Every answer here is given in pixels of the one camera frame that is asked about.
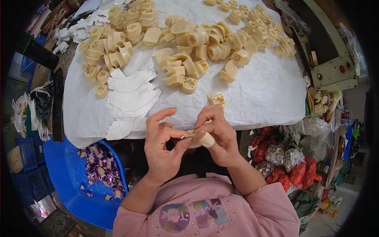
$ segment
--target pink sweatshirt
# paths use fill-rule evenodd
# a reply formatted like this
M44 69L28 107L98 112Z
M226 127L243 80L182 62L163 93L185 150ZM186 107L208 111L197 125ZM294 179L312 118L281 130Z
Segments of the pink sweatshirt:
M119 207L113 236L299 236L299 218L281 183L244 199L227 176L186 175L161 187L152 210L145 215Z

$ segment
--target woman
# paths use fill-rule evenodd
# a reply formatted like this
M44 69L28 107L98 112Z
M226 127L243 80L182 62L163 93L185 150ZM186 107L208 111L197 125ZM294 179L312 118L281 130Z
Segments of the woman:
M216 143L209 148L211 157L226 167L242 196L227 176L215 173L199 177L194 172L169 181L178 173L191 143L186 138L171 151L166 149L170 138L188 135L172 129L170 123L159 124L175 111L164 109L146 121L149 171L122 201L113 236L298 236L300 221L282 185L267 185L240 155L236 131L224 118L221 105L203 108L194 133L212 133Z

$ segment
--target hand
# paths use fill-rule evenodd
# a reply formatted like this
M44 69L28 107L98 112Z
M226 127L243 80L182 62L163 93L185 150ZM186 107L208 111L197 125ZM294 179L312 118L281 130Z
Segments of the hand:
M236 131L226 121L222 105L208 105L197 116L193 133L206 131L212 133L216 143L209 148L213 161L222 167L236 167L241 158L238 150Z
M186 131L172 129L171 123L163 122L159 124L159 120L173 115L175 111L176 108L161 110L146 121L145 154L149 165L149 171L146 176L159 186L175 177L178 173L182 156L192 140L191 138L180 140L171 151L167 150L166 142L170 138L181 138L189 135Z

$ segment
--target blue plastic tub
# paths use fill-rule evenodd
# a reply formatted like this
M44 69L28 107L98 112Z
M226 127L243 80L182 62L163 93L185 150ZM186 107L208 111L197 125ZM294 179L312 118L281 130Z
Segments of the blue plastic tub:
M97 143L101 148L106 147L113 153L127 193L124 166L120 157L106 141L101 140ZM115 199L112 196L110 201L106 201L105 193L111 195L113 193L111 188L106 187L102 182L95 182L93 187L87 183L86 159L79 158L77 152L78 148L71 144L66 137L63 142L54 142L52 139L44 142L45 160L55 190L63 205L74 216L96 226L112 230L121 199ZM80 189L81 184L86 187L84 192ZM87 190L93 193L92 198L87 196Z

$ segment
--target blue plastic crate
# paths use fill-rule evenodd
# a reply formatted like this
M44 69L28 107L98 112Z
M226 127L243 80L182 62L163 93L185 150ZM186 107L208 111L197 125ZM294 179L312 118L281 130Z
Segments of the blue plastic crate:
M40 45L44 45L45 42L46 42L46 36L44 35L39 35L37 36L34 40L40 44ZM24 73L24 72L30 72L31 74L34 74L34 71L36 70L36 66L37 66L37 63L34 62L33 60L23 56L22 57L22 63L21 63L21 70L20 72L21 73Z
M43 165L41 167L38 167L38 169L44 181L47 194L51 194L52 192L55 191L55 188L54 188L53 182L51 182L49 170L47 169L47 166Z
M32 137L18 137L15 138L16 146L20 148L20 155L24 171L29 171L37 168L37 159L34 152L33 138Z
M37 164L42 164L45 162L44 155L44 142L39 138L39 135L32 136L34 153L36 156Z
M21 202L24 206L34 204L34 199L31 194L28 180L24 173L12 174L14 187L16 188Z

